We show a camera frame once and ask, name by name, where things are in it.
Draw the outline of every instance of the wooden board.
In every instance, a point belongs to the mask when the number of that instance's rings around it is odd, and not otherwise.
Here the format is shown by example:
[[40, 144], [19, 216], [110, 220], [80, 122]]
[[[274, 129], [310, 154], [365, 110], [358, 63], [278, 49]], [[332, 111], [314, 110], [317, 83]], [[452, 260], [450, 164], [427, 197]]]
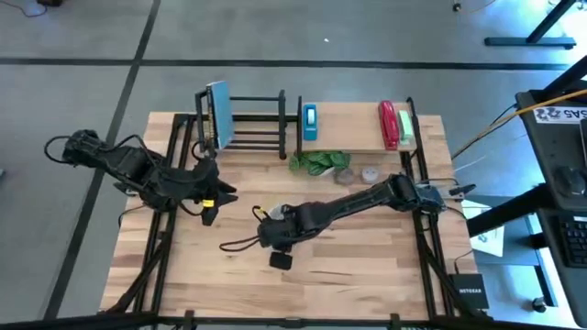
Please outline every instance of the wooden board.
[[[304, 151], [390, 152], [383, 145], [378, 103], [323, 102], [312, 105], [316, 105], [318, 113], [318, 139], [304, 141]], [[393, 109], [411, 113], [407, 103], [394, 103]], [[398, 150], [415, 150], [415, 141], [412, 139], [408, 145], [399, 145]]]
[[[165, 152], [172, 117], [172, 113], [150, 114], [145, 133], [149, 148]], [[452, 166], [440, 117], [419, 118], [430, 177], [450, 177]], [[276, 151], [223, 151], [217, 161], [220, 177], [238, 188], [239, 199], [221, 208], [212, 227], [179, 212], [162, 315], [183, 316], [186, 309], [192, 309], [208, 317], [388, 320], [390, 313], [399, 313], [402, 319], [427, 319], [410, 214], [379, 207], [339, 220], [319, 237], [293, 249], [291, 270], [273, 269], [268, 265], [271, 251], [267, 248], [256, 246], [241, 253], [218, 249], [220, 243], [256, 235], [258, 223], [250, 212], [252, 205], [270, 209], [281, 203], [328, 201], [368, 186], [342, 187], [331, 178], [291, 173], [287, 160], [279, 160]], [[193, 163], [190, 156], [188, 167]], [[401, 170], [398, 153], [353, 154], [355, 172], [366, 165], [384, 173]], [[138, 199], [131, 198], [127, 208], [138, 204]], [[455, 203], [451, 206], [460, 208]], [[197, 211], [197, 206], [188, 207]], [[124, 217], [102, 308], [114, 304], [138, 274], [151, 215], [151, 210], [141, 209]], [[439, 231], [452, 271], [454, 258], [471, 249], [466, 224], [459, 215], [445, 212], [440, 215]], [[461, 272], [476, 271], [472, 257], [459, 260]], [[437, 310], [442, 314], [439, 285], [434, 279]]]
[[[353, 153], [395, 153], [385, 150], [383, 145], [382, 129], [379, 120], [379, 104], [373, 102], [362, 103], [313, 103], [318, 109], [318, 139], [316, 141], [302, 141], [303, 151], [340, 150]], [[411, 113], [407, 103], [393, 103], [395, 112], [405, 110]], [[285, 129], [286, 147], [289, 151], [295, 150], [297, 124], [288, 123]], [[208, 124], [204, 124], [205, 134], [208, 134]], [[258, 130], [278, 131], [277, 122], [235, 122], [236, 131]], [[235, 139], [277, 140], [276, 136], [263, 135], [235, 135]], [[415, 140], [412, 138], [407, 145], [399, 145], [398, 151], [415, 150]], [[227, 149], [226, 152], [240, 152]]]

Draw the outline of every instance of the gray floor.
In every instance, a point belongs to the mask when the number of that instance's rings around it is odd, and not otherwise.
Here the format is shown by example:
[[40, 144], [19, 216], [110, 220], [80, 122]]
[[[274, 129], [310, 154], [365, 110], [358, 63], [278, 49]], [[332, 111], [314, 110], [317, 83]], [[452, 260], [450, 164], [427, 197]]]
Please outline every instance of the gray floor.
[[[572, 10], [550, 32], [575, 37], [580, 45], [573, 50], [482, 45], [488, 36], [527, 35], [548, 12], [546, 2], [503, 0], [478, 14], [459, 16], [450, 11], [449, 0], [163, 1], [145, 58], [573, 63], [587, 50], [576, 27], [586, 12]], [[21, 3], [38, 9], [30, 1]], [[465, 4], [471, 8], [481, 2]], [[150, 5], [150, 0], [71, 0], [37, 18], [0, 6], [0, 63], [4, 57], [132, 59]], [[0, 180], [0, 323], [42, 316], [93, 173], [49, 162], [43, 143], [81, 127], [104, 137], [128, 69], [0, 65], [0, 168], [6, 170]], [[285, 89], [288, 111], [294, 111], [299, 94], [307, 101], [412, 96], [420, 113], [443, 115], [454, 150], [512, 104], [515, 93], [543, 87], [559, 74], [141, 67], [118, 136], [142, 133], [150, 111], [192, 111], [195, 90], [227, 80], [233, 94], [273, 95]], [[497, 195], [515, 195], [541, 182], [524, 134], [515, 120], [480, 142], [455, 162], [459, 179], [477, 183], [478, 194]], [[100, 302], [116, 243], [116, 218], [125, 204], [111, 184], [106, 179], [99, 193], [62, 316], [92, 314]], [[537, 315], [521, 303], [537, 295], [537, 283], [526, 279], [532, 279], [532, 270], [482, 271], [491, 285], [517, 289], [490, 297], [493, 316], [556, 324], [556, 313]]]

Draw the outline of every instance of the yellow cable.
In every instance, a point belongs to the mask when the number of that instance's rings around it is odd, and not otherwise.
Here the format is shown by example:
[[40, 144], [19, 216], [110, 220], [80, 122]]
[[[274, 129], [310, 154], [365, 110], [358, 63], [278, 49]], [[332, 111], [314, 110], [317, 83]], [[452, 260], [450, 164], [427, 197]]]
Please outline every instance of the yellow cable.
[[562, 95], [559, 97], [555, 97], [551, 100], [539, 103], [539, 104], [534, 104], [534, 105], [530, 105], [528, 107], [525, 107], [524, 109], [518, 110], [510, 115], [507, 115], [505, 117], [503, 117], [502, 119], [496, 121], [495, 123], [493, 123], [493, 125], [489, 125], [487, 128], [485, 128], [479, 135], [477, 135], [477, 137], [472, 138], [469, 142], [467, 142], [464, 146], [462, 146], [461, 148], [459, 148], [457, 150], [457, 152], [455, 152], [453, 154], [452, 157], [450, 157], [452, 160], [454, 160], [458, 155], [460, 155], [466, 148], [468, 148], [470, 145], [472, 145], [473, 143], [475, 143], [475, 141], [484, 138], [485, 136], [487, 136], [489, 133], [493, 132], [494, 129], [497, 129], [497, 127], [499, 127], [502, 123], [510, 120], [511, 118], [515, 117], [515, 116], [520, 116], [522, 114], [525, 114], [527, 112], [530, 112], [534, 109], [537, 109], [539, 107], [542, 106], [547, 106], [547, 105], [552, 105], [555, 104], [556, 102], [560, 102], [560, 101], [564, 101], [564, 100], [568, 100], [570, 98], [573, 98], [575, 96], [579, 96], [579, 95], [583, 95], [583, 94], [587, 94], [587, 89], [584, 90], [580, 90], [578, 92], [575, 93], [570, 93], [570, 94], [566, 94], [566, 95]]

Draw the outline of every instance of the gray pebble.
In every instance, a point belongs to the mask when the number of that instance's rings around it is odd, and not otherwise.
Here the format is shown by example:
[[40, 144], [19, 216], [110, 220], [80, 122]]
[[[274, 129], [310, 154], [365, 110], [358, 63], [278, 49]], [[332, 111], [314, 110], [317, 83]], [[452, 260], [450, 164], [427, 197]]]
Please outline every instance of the gray pebble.
[[355, 173], [351, 169], [337, 170], [334, 173], [334, 182], [341, 185], [351, 185], [355, 181]]
[[374, 184], [377, 183], [377, 179], [379, 178], [379, 170], [373, 167], [364, 168], [360, 172], [360, 178], [364, 183], [367, 184]]

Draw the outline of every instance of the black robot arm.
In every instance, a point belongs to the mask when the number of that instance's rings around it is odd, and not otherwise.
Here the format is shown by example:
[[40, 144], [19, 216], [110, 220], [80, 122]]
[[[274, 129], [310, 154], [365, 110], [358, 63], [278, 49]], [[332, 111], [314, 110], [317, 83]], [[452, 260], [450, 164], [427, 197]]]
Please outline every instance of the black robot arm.
[[[139, 136], [130, 136], [111, 147], [100, 140], [93, 130], [78, 130], [65, 142], [62, 160], [50, 159], [73, 166], [83, 165], [101, 169], [119, 180], [117, 189], [137, 192], [143, 203], [154, 210], [168, 212], [181, 207], [191, 215], [201, 215], [204, 225], [212, 225], [218, 207], [237, 200], [232, 195], [236, 189], [218, 179], [219, 171], [212, 157], [198, 158], [191, 170], [173, 169], [163, 166], [164, 157], [149, 150]], [[140, 147], [123, 146], [130, 139], [136, 139]], [[203, 203], [200, 214], [194, 214], [184, 205], [183, 200]]]
[[316, 237], [330, 224], [348, 215], [375, 206], [389, 206], [400, 212], [421, 209], [442, 212], [446, 208], [438, 190], [419, 187], [403, 175], [390, 175], [367, 190], [356, 192], [328, 203], [309, 202], [297, 206], [284, 205], [282, 220], [266, 217], [257, 228], [262, 247], [286, 251], [295, 243]]

